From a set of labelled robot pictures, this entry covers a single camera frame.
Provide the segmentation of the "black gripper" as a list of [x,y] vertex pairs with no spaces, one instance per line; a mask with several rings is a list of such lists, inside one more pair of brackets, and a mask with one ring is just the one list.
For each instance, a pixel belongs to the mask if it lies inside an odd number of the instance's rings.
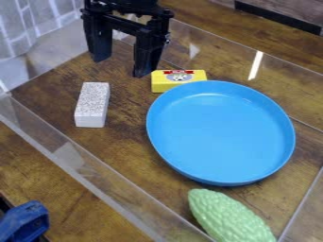
[[80,12],[92,61],[111,57],[112,29],[131,35],[136,33],[132,75],[142,78],[150,74],[170,42],[174,12],[163,8],[158,0],[84,0]]

